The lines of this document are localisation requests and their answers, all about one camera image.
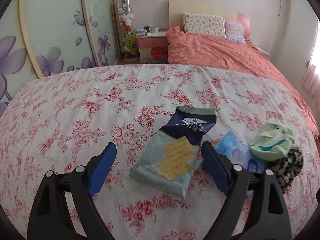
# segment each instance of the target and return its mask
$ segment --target pink drawer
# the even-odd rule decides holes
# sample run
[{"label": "pink drawer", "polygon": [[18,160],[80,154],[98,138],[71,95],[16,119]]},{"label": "pink drawer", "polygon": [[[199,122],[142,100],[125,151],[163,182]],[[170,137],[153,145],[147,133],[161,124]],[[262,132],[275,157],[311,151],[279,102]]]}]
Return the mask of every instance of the pink drawer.
[{"label": "pink drawer", "polygon": [[140,38],[138,39],[139,49],[151,49],[156,46],[168,47],[168,42],[163,38]]}]

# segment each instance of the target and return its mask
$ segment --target black speckled fuzzy object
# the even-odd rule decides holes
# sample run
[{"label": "black speckled fuzzy object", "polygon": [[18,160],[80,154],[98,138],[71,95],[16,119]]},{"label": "black speckled fuzzy object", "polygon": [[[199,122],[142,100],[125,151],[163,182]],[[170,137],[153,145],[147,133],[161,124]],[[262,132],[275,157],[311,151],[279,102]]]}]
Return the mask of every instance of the black speckled fuzzy object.
[{"label": "black speckled fuzzy object", "polygon": [[291,187],[293,178],[298,176],[302,167],[303,156],[298,147],[291,147],[286,157],[267,164],[267,168],[275,173],[283,193]]}]

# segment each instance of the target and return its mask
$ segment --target clear cylindrical toy container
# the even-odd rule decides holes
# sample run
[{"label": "clear cylindrical toy container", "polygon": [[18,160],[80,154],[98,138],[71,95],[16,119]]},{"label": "clear cylindrical toy container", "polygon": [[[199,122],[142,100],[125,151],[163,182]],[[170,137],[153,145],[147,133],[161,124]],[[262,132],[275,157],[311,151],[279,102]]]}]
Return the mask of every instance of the clear cylindrical toy container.
[{"label": "clear cylindrical toy container", "polygon": [[116,0],[115,6],[118,14],[119,43],[122,44],[121,52],[125,60],[133,60],[137,57],[137,46],[131,0]]}]

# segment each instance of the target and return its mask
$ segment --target wooden floor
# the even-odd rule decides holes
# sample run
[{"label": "wooden floor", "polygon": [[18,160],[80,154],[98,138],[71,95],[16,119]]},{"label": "wooden floor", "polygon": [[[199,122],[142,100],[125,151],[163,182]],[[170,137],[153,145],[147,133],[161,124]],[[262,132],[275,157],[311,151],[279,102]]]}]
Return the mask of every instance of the wooden floor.
[{"label": "wooden floor", "polygon": [[131,60],[131,61],[125,61],[123,58],[120,58],[118,60],[118,62],[116,63],[116,65],[127,65],[127,64],[140,64],[140,58],[137,57],[136,59],[134,60]]}]

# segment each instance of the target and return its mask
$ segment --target blue tissue package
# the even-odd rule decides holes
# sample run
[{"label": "blue tissue package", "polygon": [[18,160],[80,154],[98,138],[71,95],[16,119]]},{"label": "blue tissue package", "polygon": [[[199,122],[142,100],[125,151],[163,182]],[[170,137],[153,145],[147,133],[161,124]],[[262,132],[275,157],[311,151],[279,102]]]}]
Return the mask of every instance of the blue tissue package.
[{"label": "blue tissue package", "polygon": [[215,147],[217,153],[228,157],[232,164],[239,164],[247,171],[262,173],[265,163],[251,153],[249,146],[232,131]]},{"label": "blue tissue package", "polygon": [[[191,172],[180,177],[167,180],[156,167],[157,163],[166,160],[167,155],[163,145],[186,136],[195,153],[200,148],[202,136],[216,124],[216,109],[177,106],[175,113],[148,142],[137,163],[130,169],[129,176],[144,183],[148,183],[165,192],[185,197],[191,180]],[[195,157],[187,161],[194,168],[198,160]]]}]

